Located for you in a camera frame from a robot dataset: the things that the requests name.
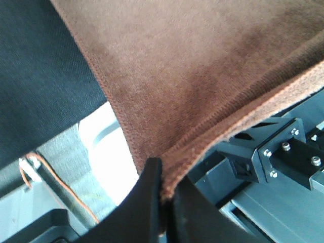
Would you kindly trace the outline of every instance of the cable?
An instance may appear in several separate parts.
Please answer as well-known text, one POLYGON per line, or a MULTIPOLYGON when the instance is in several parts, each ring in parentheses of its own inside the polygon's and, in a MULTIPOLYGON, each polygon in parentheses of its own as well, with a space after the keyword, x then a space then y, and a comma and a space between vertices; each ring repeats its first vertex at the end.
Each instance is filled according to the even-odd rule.
POLYGON ((89 209, 89 207, 87 206, 87 205, 85 205, 85 203, 83 202, 83 201, 81 201, 79 198, 78 198, 78 196, 74 193, 74 191, 72 191, 72 189, 68 186, 68 185, 66 185, 59 177, 58 177, 58 175, 55 173, 55 171, 52 169, 52 167, 46 162, 46 160, 42 157, 42 156, 40 156, 39 154, 37 154, 37 153, 34 153, 34 152, 31 152, 31 153, 28 153, 28 154, 26 154, 25 155, 25 157, 27 158, 27 159, 31 159, 32 157, 36 157, 38 160, 39 160, 39 162, 41 162, 45 167, 46 167, 46 169, 51 173, 51 175, 54 177, 54 179, 65 189, 65 190, 67 190, 70 194, 71 194, 71 196, 92 216, 92 218, 96 221, 96 223, 99 223, 99 220, 98 220, 98 218, 96 217, 96 215, 91 211, 91 209, 89 209))
POLYGON ((25 175, 25 172, 24 172, 24 170, 21 168, 21 166, 19 166, 19 170, 20 170, 21 177, 22 177, 22 179, 24 180, 25 184, 26 184, 29 188, 31 188, 31 184, 30 184, 29 181, 27 180, 26 175, 25 175))

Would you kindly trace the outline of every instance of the brown cloth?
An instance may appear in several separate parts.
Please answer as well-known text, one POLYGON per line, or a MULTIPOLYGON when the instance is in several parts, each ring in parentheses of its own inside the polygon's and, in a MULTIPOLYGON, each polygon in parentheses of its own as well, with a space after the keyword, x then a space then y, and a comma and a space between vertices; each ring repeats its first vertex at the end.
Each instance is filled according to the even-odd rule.
POLYGON ((324 86, 321 0, 52 3, 107 95, 137 170, 162 158, 163 199, 213 144, 324 86))

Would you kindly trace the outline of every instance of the dark gray fabric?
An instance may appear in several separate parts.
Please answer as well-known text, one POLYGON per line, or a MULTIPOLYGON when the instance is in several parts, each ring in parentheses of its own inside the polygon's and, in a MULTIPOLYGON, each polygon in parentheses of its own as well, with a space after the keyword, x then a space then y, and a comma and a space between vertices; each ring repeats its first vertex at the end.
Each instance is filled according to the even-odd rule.
POLYGON ((46 0, 0 1, 0 168, 106 99, 46 0))

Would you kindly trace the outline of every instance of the black plastic part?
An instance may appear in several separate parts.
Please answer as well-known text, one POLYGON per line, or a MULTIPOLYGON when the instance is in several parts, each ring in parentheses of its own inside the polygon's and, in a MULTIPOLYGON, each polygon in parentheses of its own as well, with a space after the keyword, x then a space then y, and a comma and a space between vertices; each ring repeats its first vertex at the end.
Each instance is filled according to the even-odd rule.
POLYGON ((225 218, 187 177, 169 207, 167 236, 172 243, 261 242, 225 218))
POLYGON ((68 211, 66 209, 53 209, 4 243, 50 243, 57 242, 58 239, 72 242, 78 237, 79 235, 69 224, 68 211))
POLYGON ((311 164, 313 156, 324 161, 324 151, 314 148, 295 138, 288 141, 290 150, 278 149, 270 159, 272 165, 299 184, 311 189, 309 179, 322 167, 311 164))
POLYGON ((126 199, 76 243, 157 242, 161 168, 159 158, 149 158, 126 199))

